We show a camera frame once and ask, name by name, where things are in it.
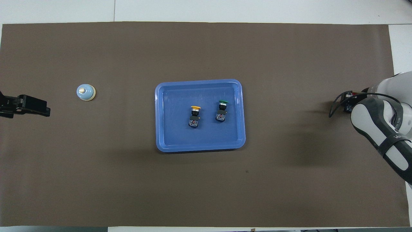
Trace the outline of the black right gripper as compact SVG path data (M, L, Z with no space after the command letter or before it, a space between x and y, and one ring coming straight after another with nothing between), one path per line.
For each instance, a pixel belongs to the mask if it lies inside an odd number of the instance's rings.
M346 99L348 99L349 97L352 97L349 100L349 105L351 107L354 107L360 101L367 98L368 95L365 92L344 92L342 94L342 105L346 104Z

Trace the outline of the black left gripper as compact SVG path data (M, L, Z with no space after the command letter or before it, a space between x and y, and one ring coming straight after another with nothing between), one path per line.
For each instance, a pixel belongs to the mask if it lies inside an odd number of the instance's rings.
M33 114L44 117L50 117L51 109L47 107L47 101L21 94L19 97L5 96L0 92L0 116L5 118L13 118L17 113L19 101L19 114Z

